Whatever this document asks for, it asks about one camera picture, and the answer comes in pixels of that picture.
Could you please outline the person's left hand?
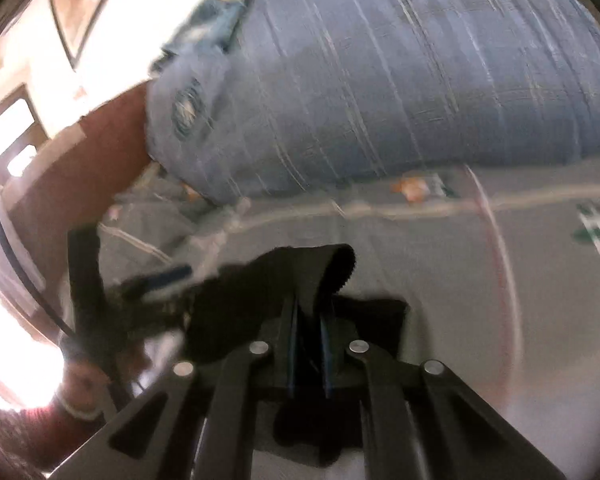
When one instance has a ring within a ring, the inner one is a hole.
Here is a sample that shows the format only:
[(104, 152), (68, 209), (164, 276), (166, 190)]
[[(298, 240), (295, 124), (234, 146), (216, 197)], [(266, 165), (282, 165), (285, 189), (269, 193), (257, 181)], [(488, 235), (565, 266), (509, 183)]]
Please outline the person's left hand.
[[(129, 385), (150, 367), (151, 360), (142, 342), (120, 352), (116, 357), (118, 381)], [(65, 358), (56, 396), (65, 409), (77, 418), (98, 416), (104, 409), (108, 388), (114, 381), (87, 358)]]

